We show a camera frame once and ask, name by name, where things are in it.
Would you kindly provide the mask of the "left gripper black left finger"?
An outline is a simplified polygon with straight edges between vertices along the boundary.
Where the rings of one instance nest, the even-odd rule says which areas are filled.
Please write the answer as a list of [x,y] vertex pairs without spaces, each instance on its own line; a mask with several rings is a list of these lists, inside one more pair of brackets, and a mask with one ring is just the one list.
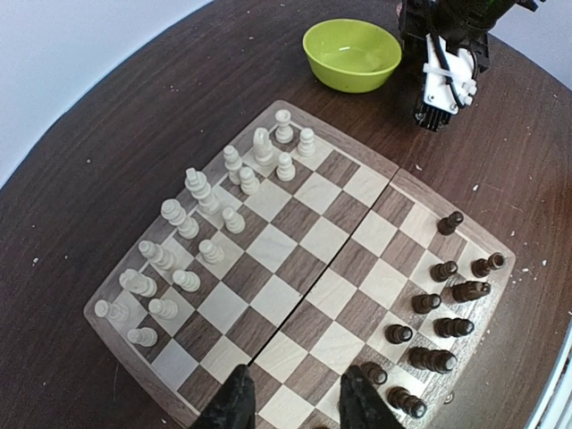
[[256,391],[248,366],[237,365],[194,422],[195,428],[256,427]]

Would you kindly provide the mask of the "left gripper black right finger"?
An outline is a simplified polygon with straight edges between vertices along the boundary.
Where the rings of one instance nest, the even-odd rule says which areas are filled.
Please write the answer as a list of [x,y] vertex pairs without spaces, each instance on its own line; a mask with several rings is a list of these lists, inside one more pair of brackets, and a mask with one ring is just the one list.
[[356,365],[341,376],[339,413],[341,429],[404,428]]

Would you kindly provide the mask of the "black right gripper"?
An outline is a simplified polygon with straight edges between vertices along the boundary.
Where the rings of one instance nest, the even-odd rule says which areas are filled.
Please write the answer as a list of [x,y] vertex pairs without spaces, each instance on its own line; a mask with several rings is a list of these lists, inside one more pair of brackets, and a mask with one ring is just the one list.
[[536,10],[535,1],[402,1],[399,32],[404,54],[417,59],[426,52],[425,36],[434,33],[446,41],[450,53],[467,48],[475,55],[477,70],[490,67],[488,32],[513,6]]

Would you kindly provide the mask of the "dark pawn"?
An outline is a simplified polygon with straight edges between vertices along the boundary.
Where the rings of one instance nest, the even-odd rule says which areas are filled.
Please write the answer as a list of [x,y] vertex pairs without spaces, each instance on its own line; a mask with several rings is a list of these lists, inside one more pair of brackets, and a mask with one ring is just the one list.
[[381,386],[387,382],[387,372],[377,363],[367,361],[361,365],[361,370],[367,380],[374,386]]

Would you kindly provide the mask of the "dark queen chess piece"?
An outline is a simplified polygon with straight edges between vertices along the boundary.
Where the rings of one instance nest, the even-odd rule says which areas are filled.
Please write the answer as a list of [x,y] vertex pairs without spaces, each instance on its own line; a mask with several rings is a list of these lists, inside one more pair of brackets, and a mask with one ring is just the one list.
[[414,347],[409,350],[408,361],[413,367],[448,374],[456,366],[457,357],[446,349],[428,349]]

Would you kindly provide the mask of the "dark king chess piece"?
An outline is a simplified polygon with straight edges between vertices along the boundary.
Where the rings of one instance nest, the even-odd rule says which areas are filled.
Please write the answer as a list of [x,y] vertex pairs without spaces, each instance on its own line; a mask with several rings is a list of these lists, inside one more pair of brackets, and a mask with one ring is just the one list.
[[443,317],[433,322],[433,328],[441,338],[459,338],[471,334],[475,325],[468,319]]

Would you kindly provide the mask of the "dark knight chess piece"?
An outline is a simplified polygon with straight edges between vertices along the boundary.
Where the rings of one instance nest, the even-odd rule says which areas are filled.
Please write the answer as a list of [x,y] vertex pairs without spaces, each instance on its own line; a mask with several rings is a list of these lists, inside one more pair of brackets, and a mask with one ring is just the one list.
[[481,299],[491,293],[489,282],[463,282],[451,287],[451,295],[458,303]]

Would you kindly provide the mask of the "dark pawn chess piece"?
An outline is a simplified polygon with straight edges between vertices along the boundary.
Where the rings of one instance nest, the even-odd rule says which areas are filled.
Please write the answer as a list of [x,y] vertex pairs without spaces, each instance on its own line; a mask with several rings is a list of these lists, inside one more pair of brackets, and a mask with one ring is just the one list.
[[430,275],[435,282],[445,282],[457,272],[458,265],[455,261],[439,263],[430,269]]

